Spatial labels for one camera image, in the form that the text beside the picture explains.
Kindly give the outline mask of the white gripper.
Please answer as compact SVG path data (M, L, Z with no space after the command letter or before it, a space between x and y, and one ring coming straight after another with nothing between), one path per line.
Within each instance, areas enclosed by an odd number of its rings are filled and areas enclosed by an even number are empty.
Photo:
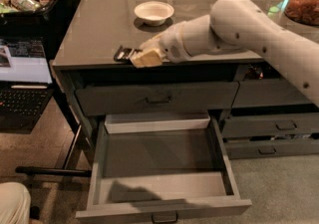
M174 24L162 33L142 42L140 49L142 51L134 53L130 61L136 68L150 68L162 65L163 55L173 63L186 62L190 59L183 40L182 29L185 22Z

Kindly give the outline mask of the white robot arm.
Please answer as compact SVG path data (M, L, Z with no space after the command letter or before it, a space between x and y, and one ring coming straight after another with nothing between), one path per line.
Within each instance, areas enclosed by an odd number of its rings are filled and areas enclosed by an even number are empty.
M240 49L259 55L319 106L319 45L272 22L250 0L217 0L208 14L174 24L143 42L130 61L148 68L163 60L181 63Z

